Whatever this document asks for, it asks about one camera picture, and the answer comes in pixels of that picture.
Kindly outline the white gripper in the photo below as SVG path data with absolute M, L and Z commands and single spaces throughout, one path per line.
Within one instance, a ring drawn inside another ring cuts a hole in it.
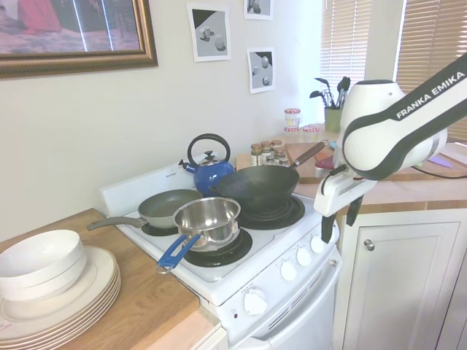
M 324 243 L 336 243 L 333 234 L 336 212 L 349 206 L 346 225 L 352 227 L 359 214 L 363 195 L 376 184 L 376 181 L 361 178 L 348 166 L 338 166 L 320 182 L 314 199 L 314 210 L 323 216 L 321 240 Z

